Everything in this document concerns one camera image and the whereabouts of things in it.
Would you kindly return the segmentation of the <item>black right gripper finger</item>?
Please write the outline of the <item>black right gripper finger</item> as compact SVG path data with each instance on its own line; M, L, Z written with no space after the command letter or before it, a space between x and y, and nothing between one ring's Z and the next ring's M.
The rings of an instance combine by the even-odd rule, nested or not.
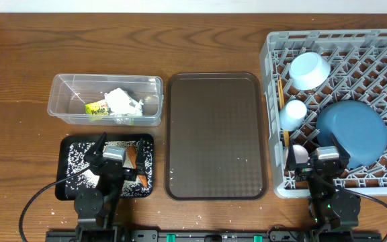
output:
M339 153L340 160L349 161L350 154L342 147L333 133L331 133L331 140Z
M288 156L286 158L286 169L287 170L295 170L297 166L297 151L298 145L294 143L290 143L287 149Z

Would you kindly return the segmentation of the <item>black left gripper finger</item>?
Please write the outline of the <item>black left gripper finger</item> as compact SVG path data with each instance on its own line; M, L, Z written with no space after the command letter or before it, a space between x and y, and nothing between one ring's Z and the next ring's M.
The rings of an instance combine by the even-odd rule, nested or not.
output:
M137 156L135 160L137 170L145 170L145 161L144 161L144 140L140 139L138 142Z
M107 138L107 133L104 132L98 140L89 147L85 152L83 160L88 162L90 165L99 165L103 162L103 148Z

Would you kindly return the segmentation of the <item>orange carrot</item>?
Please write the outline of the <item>orange carrot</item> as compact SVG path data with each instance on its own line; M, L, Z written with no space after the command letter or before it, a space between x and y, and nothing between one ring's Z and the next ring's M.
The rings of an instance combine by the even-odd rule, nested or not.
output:
M129 157L129 160L133 166L134 169L136 169L136 156L137 151L134 146L129 146L126 148L127 155ZM140 182L144 188L148 188L148 182L145 175L137 175L137 177L140 179Z

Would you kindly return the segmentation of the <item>pink cup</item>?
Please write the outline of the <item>pink cup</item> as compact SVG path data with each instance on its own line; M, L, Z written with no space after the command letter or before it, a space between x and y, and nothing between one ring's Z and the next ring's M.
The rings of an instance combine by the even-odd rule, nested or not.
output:
M308 151L301 145L293 145L294 156L297 164L307 163L309 160Z

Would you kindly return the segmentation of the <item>dark blue plate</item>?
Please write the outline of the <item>dark blue plate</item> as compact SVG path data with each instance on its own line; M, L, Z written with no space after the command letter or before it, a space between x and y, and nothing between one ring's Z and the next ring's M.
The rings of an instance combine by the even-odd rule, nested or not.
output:
M350 169L370 166L380 160L387 147L387 127L367 104L353 100L327 106L318 115L316 136L322 147L333 144L333 135L349 153Z

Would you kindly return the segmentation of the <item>light blue cup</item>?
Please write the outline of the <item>light blue cup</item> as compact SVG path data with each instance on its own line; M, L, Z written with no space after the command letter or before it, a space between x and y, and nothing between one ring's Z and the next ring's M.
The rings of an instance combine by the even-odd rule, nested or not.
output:
M279 123L282 130L295 131L301 127L307 114L306 105L300 100L289 101L279 111Z

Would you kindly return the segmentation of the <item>white tissue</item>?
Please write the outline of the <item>white tissue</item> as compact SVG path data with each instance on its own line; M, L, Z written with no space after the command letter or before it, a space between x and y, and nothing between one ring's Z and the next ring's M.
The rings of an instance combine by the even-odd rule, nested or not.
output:
M108 104L108 107L110 109L110 113L112 110L115 110L115 106L118 104L122 104L123 102L129 102L132 101L132 98L122 89L117 88L113 91L110 91L109 93L106 93L105 100Z
M142 105L142 100L123 102L115 106L116 109L112 110L111 115L117 124L133 125L135 117L143 116Z

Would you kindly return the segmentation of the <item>light blue rice bowl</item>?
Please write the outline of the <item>light blue rice bowl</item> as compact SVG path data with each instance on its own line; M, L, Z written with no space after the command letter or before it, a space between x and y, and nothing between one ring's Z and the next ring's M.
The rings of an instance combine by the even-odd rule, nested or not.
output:
M292 86L304 91L322 85L331 72L330 64L315 52L305 52L297 56L289 69Z

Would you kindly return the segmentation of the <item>yellow snack wrapper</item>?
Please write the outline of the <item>yellow snack wrapper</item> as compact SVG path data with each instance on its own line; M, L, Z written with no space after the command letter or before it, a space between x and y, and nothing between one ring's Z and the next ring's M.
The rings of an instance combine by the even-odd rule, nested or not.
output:
M108 103L105 99L85 104L85 113L89 115L105 116L109 114Z

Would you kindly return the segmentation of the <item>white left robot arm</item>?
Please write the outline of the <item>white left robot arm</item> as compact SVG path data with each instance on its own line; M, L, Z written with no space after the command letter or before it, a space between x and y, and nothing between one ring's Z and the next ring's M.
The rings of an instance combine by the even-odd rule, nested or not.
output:
M74 207L78 214L75 229L75 241L79 242L125 242L130 240L130 232L122 225L114 224L124 182L135 181L138 175L145 174L143 155L144 140L138 142L136 164L132 168L124 167L126 149L105 146L107 134L85 152L84 160L89 170L99 177L95 188L79 192Z

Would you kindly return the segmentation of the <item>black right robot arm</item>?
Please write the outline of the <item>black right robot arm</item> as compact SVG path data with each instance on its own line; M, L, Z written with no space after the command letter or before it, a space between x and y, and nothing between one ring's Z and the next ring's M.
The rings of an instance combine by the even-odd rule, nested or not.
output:
M353 227L359 224L361 198L342 188L333 180L345 170L350 155L331 135L333 145L321 147L308 155L305 163L296 162L295 146L289 144L286 168L297 181L306 181L310 195L309 211L316 225L304 235L305 241L353 242Z

